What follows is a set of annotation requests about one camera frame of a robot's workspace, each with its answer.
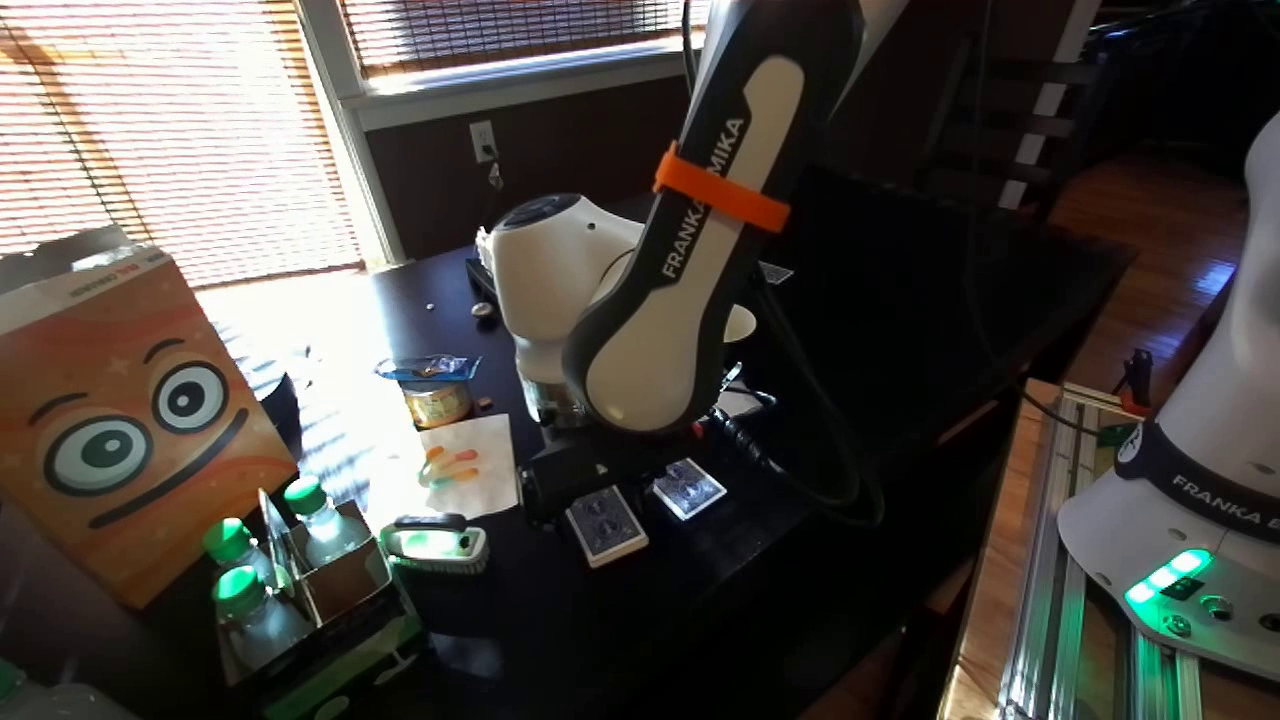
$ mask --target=orange strap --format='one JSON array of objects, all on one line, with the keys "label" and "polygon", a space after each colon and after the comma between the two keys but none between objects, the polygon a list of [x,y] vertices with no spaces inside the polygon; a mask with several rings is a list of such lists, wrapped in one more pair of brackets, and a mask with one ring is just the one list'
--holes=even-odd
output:
[{"label": "orange strap", "polygon": [[738,190],[708,170],[687,164],[676,158],[676,143],[662,151],[650,178],[655,193],[679,193],[697,206],[708,206],[738,224],[765,230],[765,234],[785,234],[787,230],[787,206],[758,195],[752,190]]}]

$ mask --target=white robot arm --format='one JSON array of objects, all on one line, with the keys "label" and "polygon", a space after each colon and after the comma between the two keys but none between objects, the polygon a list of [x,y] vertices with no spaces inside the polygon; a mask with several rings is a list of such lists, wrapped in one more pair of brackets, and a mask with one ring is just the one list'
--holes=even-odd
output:
[{"label": "white robot arm", "polygon": [[902,0],[715,5],[646,224],[583,195],[518,206],[480,259],[535,420],[667,432],[708,411],[758,240]]},{"label": "white robot arm", "polygon": [[1137,629],[1280,681],[1280,117],[1242,180],[1248,237],[1213,340],[1054,525]]}]

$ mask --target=cartoon eyes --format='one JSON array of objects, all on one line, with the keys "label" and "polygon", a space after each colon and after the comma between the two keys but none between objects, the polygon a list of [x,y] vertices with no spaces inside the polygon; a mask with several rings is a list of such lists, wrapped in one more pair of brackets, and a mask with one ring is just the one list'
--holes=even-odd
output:
[{"label": "cartoon eyes", "polygon": [[[199,432],[228,410],[228,386],[206,365],[171,369],[153,411],[166,432]],[[153,435],[127,418],[91,418],[46,448],[46,482],[71,496],[127,486],[153,455]]]},{"label": "cartoon eyes", "polygon": [[206,365],[181,365],[160,379],[155,420],[171,432],[206,430],[228,405],[228,386]]}]

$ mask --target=window blinds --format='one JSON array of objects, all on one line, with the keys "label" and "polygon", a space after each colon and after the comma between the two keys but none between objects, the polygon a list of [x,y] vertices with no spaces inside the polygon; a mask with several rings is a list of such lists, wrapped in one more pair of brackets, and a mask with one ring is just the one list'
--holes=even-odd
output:
[{"label": "window blinds", "polygon": [[0,252],[101,224],[194,288],[361,264],[291,0],[0,5]]},{"label": "window blinds", "polygon": [[364,76],[676,36],[683,0],[339,0]]}]

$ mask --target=orange box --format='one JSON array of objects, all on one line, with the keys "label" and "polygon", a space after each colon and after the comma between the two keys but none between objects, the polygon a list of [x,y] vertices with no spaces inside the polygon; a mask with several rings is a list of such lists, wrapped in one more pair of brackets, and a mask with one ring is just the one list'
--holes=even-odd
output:
[{"label": "orange box", "polygon": [[0,264],[0,496],[127,610],[297,462],[160,248]]}]

